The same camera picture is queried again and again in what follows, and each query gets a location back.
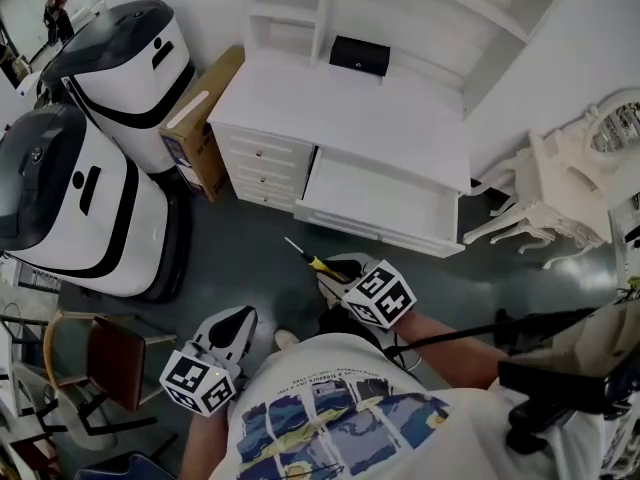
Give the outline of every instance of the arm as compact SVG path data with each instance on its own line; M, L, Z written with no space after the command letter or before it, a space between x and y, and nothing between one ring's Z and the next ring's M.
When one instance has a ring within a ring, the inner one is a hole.
M428 316L407 312L393 330L407 343L455 332ZM474 338L427 345L420 357L453 388L487 389L498 378L498 362L507 355Z
M209 480L227 453L227 411L194 416L178 480Z

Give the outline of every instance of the black robot lid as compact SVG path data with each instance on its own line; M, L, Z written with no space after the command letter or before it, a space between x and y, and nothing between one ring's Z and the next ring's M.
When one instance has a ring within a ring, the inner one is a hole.
M46 83L118 67L144 50L173 19L162 0L139 0L102 11L77 32L42 73Z
M22 116L0 142L0 250L30 249L55 223L87 131L75 107Z

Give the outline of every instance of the black box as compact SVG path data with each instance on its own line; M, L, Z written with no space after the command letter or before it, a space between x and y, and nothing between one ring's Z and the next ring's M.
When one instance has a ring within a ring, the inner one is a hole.
M331 49L330 63L334 66L385 76L389 69L391 48L338 36Z

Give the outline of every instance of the white desk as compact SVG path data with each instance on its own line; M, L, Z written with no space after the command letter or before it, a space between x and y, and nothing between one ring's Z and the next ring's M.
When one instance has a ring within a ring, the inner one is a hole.
M211 122L364 157L468 193L470 132L459 93L396 68L380 77L260 58L240 68Z
M399 68L381 79L258 55L209 122L242 199L425 254L464 249L470 138L452 89Z

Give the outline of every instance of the yellow screwdriver handle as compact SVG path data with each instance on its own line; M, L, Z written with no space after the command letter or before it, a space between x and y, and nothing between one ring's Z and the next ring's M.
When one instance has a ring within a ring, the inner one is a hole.
M331 270L329 267L327 267L317 257L313 258L313 261L311 263L309 263L309 265L311 265L311 268L313 268L314 270L316 270L318 272L324 272L325 274L333 277L336 281L340 281L340 282L344 281L344 279L342 279L342 277L339 274L335 273L333 270Z

